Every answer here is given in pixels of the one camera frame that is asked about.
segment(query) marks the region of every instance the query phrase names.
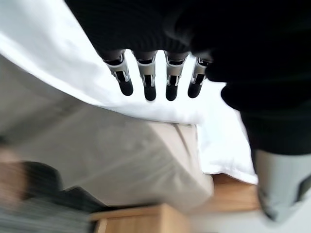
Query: gray striped fabric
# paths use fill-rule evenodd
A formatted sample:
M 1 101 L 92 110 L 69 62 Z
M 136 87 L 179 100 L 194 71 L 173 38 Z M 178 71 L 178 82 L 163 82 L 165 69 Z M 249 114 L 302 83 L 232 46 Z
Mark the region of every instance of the gray striped fabric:
M 0 209 L 2 233 L 87 233 L 89 214 L 45 199 L 24 201 L 15 211 Z

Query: white wall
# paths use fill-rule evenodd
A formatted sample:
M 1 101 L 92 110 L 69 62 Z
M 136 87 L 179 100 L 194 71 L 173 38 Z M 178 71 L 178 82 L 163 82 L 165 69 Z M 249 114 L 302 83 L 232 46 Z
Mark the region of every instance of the white wall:
M 191 222 L 196 233 L 311 233 L 311 200 L 281 225 L 260 211 L 194 216 Z

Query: wooden furniture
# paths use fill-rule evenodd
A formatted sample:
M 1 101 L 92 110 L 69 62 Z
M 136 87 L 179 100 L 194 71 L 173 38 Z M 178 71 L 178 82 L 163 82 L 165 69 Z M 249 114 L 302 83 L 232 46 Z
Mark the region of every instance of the wooden furniture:
M 259 209 L 256 185 L 240 182 L 225 174 L 213 175 L 214 196 L 191 214 L 251 211 Z
M 190 233 L 187 217 L 166 204 L 94 213 L 91 220 L 95 233 Z

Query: robotic finger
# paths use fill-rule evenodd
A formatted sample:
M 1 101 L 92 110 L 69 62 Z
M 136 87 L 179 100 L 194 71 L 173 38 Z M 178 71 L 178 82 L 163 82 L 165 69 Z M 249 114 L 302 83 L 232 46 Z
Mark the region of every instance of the robotic finger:
M 207 60 L 202 58 L 196 59 L 188 88 L 188 96 L 190 98 L 196 98 L 200 94 L 203 82 L 206 79 L 205 69 L 208 65 L 209 62 Z
M 117 79 L 121 92 L 126 96 L 130 96 L 133 94 L 134 89 L 124 51 L 125 50 L 104 52 L 102 59 L 110 69 L 111 74 Z
M 188 56 L 185 53 L 165 52 L 166 60 L 166 99 L 173 101 L 177 97 L 177 89 L 181 72 L 184 67 L 185 60 Z
M 133 52 L 144 85 L 145 98 L 148 101 L 156 99 L 156 52 Z

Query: robotic hand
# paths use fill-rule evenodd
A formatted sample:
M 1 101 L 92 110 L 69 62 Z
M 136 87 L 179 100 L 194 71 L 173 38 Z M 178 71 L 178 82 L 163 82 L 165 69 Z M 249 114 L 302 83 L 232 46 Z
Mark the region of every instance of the robotic hand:
M 137 59 L 147 100 L 154 56 L 166 51 L 168 100 L 189 51 L 198 57 L 188 95 L 226 82 L 240 111 L 264 213 L 283 221 L 311 186 L 311 9 L 300 1 L 66 0 L 125 95 L 133 87 L 123 49 Z

